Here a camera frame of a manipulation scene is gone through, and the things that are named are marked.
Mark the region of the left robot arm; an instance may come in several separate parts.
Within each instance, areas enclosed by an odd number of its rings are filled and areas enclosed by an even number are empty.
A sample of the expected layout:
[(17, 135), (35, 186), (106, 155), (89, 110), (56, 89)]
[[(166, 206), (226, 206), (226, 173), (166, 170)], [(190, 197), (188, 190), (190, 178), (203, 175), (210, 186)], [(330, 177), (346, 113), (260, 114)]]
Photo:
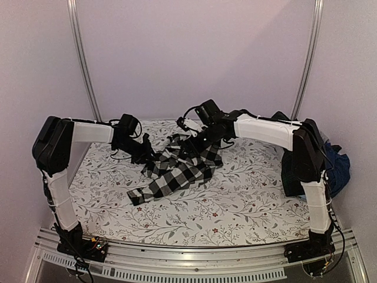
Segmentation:
[(56, 231), (75, 256), (84, 255), (88, 247), (69, 193), (67, 169), (72, 144), (110, 144), (112, 149), (129, 154), (132, 163), (145, 164), (153, 160), (154, 150), (148, 134), (140, 133), (142, 139), (137, 141), (138, 125), (140, 121), (130, 114), (107, 123), (49, 116), (36, 138), (32, 157), (42, 174), (48, 205), (56, 219)]

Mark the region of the black white checkered shirt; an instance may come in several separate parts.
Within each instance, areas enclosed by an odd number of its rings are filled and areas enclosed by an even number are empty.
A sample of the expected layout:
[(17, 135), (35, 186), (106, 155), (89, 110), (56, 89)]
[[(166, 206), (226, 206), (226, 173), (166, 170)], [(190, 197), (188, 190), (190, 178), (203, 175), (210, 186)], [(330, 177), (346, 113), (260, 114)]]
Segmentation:
[(163, 198), (176, 190), (188, 189), (193, 185), (208, 182), (214, 171), (223, 166), (218, 153), (220, 142), (215, 142), (199, 156), (190, 157), (183, 153), (181, 145), (188, 135), (173, 134), (163, 150), (156, 153), (157, 160), (147, 163), (141, 173), (152, 181), (145, 187), (127, 192), (134, 206)]

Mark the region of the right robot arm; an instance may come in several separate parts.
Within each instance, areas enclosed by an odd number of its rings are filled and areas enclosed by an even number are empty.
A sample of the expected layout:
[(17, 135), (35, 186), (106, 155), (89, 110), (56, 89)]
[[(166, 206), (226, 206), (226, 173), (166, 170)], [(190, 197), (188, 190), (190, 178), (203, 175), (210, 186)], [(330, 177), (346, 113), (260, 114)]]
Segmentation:
[(209, 146), (224, 140), (243, 138), (279, 146), (291, 153), (292, 175), (300, 182), (309, 208), (309, 239), (305, 252), (317, 257), (323, 252), (334, 229), (328, 209), (330, 193), (326, 175), (325, 143), (312, 119), (290, 121), (256, 116), (246, 109), (226, 113), (209, 99), (191, 108), (200, 123), (183, 115), (177, 125), (191, 136), (183, 143), (184, 152), (198, 156)]

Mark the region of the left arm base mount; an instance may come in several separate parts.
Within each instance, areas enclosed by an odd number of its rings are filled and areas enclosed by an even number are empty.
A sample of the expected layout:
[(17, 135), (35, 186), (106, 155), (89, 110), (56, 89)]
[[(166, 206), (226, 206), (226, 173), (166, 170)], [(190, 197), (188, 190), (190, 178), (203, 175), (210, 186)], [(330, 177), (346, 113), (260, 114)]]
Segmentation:
[(63, 254), (87, 259), (95, 262), (104, 262), (108, 251), (108, 241), (95, 237), (92, 239), (61, 239), (57, 251)]

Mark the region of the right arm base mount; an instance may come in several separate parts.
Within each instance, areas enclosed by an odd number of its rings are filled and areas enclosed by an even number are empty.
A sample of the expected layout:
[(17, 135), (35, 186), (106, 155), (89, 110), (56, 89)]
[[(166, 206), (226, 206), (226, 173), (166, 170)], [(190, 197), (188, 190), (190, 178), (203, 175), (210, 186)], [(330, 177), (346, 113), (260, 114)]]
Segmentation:
[(308, 239), (285, 245), (284, 256), (288, 263), (305, 261), (320, 256), (330, 255), (335, 252), (332, 238)]

